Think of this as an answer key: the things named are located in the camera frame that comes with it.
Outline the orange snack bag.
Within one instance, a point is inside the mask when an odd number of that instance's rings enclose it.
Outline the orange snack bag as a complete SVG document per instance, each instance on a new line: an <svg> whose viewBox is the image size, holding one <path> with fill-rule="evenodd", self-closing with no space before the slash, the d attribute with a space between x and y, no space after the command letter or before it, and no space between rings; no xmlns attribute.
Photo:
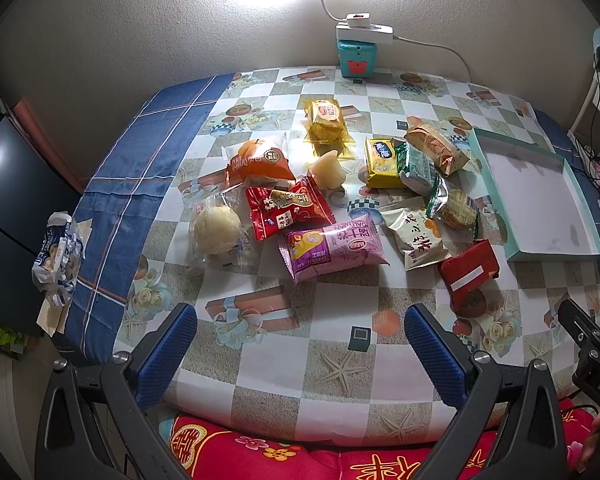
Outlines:
<svg viewBox="0 0 600 480"><path fill-rule="evenodd" d="M227 160L225 181L230 183L256 180L294 180L283 149L263 139L247 140L224 150Z"/></svg>

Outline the beige chinese snack bag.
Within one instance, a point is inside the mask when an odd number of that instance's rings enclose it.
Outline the beige chinese snack bag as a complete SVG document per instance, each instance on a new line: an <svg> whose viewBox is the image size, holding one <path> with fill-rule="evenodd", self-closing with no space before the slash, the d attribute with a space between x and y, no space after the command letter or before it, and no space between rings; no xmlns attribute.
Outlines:
<svg viewBox="0 0 600 480"><path fill-rule="evenodd" d="M403 256L405 270L433 266L451 255L437 223L427 216L421 197L383 206L380 214Z"/></svg>

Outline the yellow jelly cup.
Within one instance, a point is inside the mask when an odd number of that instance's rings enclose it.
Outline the yellow jelly cup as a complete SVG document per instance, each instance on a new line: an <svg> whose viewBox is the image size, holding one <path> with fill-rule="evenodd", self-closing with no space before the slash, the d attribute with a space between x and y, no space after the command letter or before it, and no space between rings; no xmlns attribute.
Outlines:
<svg viewBox="0 0 600 480"><path fill-rule="evenodd" d="M309 166L308 174L321 190L336 190L346 180L346 172L340 165L338 152L329 151Z"/></svg>

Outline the checkered patterned tablecloth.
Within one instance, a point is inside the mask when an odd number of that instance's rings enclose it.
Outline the checkered patterned tablecloth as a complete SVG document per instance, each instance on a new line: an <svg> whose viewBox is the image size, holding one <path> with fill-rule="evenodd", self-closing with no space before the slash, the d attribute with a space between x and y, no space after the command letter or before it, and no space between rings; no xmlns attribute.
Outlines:
<svg viewBox="0 0 600 480"><path fill-rule="evenodd" d="M437 439L454 411L404 332L412 304L572 393L569 296L600 322L600 240L526 101L336 68L239 73L178 151L114 346L198 318L164 397L260 437Z"/></svg>

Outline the teal toy box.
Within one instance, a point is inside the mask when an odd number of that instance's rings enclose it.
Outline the teal toy box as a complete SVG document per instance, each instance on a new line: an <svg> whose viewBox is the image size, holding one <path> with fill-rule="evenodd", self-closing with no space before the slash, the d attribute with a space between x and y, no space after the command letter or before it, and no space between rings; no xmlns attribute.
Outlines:
<svg viewBox="0 0 600 480"><path fill-rule="evenodd" d="M354 40L337 41L340 72L344 78L366 79L374 74L376 44Z"/></svg>

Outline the small green clear snack pack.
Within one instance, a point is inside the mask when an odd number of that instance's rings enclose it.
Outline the small green clear snack pack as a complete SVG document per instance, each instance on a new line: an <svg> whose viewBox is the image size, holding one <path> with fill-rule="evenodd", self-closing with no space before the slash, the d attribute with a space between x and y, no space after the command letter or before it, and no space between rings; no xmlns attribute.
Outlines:
<svg viewBox="0 0 600 480"><path fill-rule="evenodd" d="M478 207L461 188L444 177L437 176L434 180L426 215L451 229L466 231L473 240L478 236Z"/></svg>

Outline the orange beige cracker packet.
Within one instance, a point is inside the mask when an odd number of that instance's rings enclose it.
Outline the orange beige cracker packet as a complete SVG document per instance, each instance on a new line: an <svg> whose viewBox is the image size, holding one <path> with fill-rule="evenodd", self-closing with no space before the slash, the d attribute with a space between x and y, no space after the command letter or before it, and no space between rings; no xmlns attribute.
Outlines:
<svg viewBox="0 0 600 480"><path fill-rule="evenodd" d="M448 140L437 128L420 124L411 127L404 134L411 146L431 159L445 177L461 170L469 162L464 152Z"/></svg>

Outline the green white snack packet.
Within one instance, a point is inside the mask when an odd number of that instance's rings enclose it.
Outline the green white snack packet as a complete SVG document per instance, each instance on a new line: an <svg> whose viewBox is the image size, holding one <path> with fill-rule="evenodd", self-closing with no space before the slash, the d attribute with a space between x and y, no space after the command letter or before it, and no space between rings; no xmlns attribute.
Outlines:
<svg viewBox="0 0 600 480"><path fill-rule="evenodd" d="M414 193L428 196L437 179L432 161L409 143L396 144L394 151L400 181Z"/></svg>

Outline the crumpled blue white wrapper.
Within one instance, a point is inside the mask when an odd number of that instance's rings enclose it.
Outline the crumpled blue white wrapper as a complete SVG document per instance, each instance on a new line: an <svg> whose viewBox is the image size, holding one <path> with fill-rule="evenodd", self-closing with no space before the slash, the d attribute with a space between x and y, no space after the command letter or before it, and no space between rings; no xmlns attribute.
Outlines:
<svg viewBox="0 0 600 480"><path fill-rule="evenodd" d="M47 220L42 246L32 264L32 282L55 307L65 307L76 288L84 240L78 224L66 212Z"/></svg>

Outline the yellow transparent cracker pack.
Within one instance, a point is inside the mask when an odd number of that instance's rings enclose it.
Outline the yellow transparent cracker pack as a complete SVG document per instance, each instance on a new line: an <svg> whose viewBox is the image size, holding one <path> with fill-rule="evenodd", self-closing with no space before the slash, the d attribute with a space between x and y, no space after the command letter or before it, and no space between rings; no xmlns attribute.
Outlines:
<svg viewBox="0 0 600 480"><path fill-rule="evenodd" d="M349 133L336 99L302 99L306 114L306 142L316 156L335 151L339 159L355 159L355 140Z"/></svg>

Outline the red snack packet white label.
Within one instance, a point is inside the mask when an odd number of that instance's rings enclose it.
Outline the red snack packet white label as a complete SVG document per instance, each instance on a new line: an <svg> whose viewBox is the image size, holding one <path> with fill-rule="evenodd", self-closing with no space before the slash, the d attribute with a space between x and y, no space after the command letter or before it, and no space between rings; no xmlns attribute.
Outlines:
<svg viewBox="0 0 600 480"><path fill-rule="evenodd" d="M491 243L477 240L460 255L443 260L439 273L450 294L451 308L458 312L471 292L500 274L500 265Z"/></svg>

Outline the red peanut snack bag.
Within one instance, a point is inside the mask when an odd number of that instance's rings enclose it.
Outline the red peanut snack bag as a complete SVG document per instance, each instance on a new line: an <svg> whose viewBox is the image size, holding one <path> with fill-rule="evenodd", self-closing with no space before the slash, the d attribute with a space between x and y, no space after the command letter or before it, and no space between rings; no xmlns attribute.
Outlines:
<svg viewBox="0 0 600 480"><path fill-rule="evenodd" d="M299 178L288 190L248 186L245 198L249 207L253 234L262 242L301 223L329 226L335 217L314 177Z"/></svg>

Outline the round bun clear bag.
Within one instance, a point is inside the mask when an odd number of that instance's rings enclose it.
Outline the round bun clear bag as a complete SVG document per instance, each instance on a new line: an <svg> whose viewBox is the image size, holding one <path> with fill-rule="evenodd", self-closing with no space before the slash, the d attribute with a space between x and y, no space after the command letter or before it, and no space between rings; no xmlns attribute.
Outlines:
<svg viewBox="0 0 600 480"><path fill-rule="evenodd" d="M257 255L244 186L188 182L181 192L190 263L248 266Z"/></svg>

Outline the yellow blue biscuit packet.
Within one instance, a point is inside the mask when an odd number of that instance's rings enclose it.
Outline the yellow blue biscuit packet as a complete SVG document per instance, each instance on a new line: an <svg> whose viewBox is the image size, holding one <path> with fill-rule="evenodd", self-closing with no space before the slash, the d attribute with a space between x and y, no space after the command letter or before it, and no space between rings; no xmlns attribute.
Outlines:
<svg viewBox="0 0 600 480"><path fill-rule="evenodd" d="M368 188L405 188L399 176L396 149L391 139L367 139L365 157Z"/></svg>

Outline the pink snack bag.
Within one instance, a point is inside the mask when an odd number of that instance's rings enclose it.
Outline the pink snack bag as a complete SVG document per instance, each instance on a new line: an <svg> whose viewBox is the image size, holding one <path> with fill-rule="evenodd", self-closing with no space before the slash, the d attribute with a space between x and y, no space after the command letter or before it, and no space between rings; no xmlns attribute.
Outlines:
<svg viewBox="0 0 600 480"><path fill-rule="evenodd" d="M289 231L279 243L279 252L296 284L360 266L388 263L369 214L324 228Z"/></svg>

